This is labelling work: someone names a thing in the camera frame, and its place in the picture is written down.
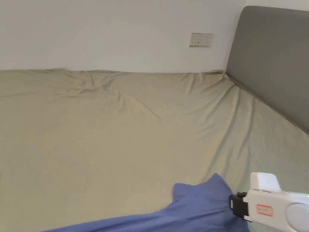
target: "white wall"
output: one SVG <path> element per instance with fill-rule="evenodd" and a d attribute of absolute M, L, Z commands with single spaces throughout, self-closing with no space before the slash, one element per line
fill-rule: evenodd
<path fill-rule="evenodd" d="M 246 0 L 0 0 L 0 69 L 225 69 Z M 189 48 L 191 32 L 214 33 Z"/>
<path fill-rule="evenodd" d="M 249 5 L 309 11 L 309 0 L 247 0 Z"/>

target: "white robotic arm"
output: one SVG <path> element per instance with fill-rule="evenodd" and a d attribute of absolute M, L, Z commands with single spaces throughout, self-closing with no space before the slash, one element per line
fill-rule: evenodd
<path fill-rule="evenodd" d="M 233 213 L 279 232 L 309 232 L 309 194 L 282 191 L 274 174 L 251 173 L 248 193 L 230 196 Z"/>

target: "bed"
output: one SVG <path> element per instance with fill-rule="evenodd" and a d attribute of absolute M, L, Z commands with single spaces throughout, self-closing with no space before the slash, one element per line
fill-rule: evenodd
<path fill-rule="evenodd" d="M 283 27 L 269 29 L 286 17 L 289 30 L 309 22 L 303 11 L 246 7 L 226 72 L 0 71 L 0 231 L 151 213 L 171 202 L 175 183 L 215 172 L 234 191 L 248 190 L 258 171 L 276 174 L 284 190 L 309 192 L 308 118 L 295 107 L 308 100 L 306 67 L 278 70 L 274 59 L 271 69 L 263 57 L 273 50 L 248 49 L 261 30 L 268 34 L 258 41 L 273 48 Z M 306 115 L 304 104 L 296 105 Z"/>

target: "fitted bed sheet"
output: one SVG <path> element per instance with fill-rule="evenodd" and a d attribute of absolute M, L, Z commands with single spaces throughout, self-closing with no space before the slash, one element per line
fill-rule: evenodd
<path fill-rule="evenodd" d="M 151 213 L 215 172 L 309 192 L 309 136 L 222 71 L 1 71 L 0 109 L 0 231 Z"/>

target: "white plastic casing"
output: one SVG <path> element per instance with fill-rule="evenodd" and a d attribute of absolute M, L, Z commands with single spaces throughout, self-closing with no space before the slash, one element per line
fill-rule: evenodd
<path fill-rule="evenodd" d="M 251 173 L 248 202 L 250 221 L 280 232 L 309 232 L 308 194 L 282 191 L 277 177 Z"/>

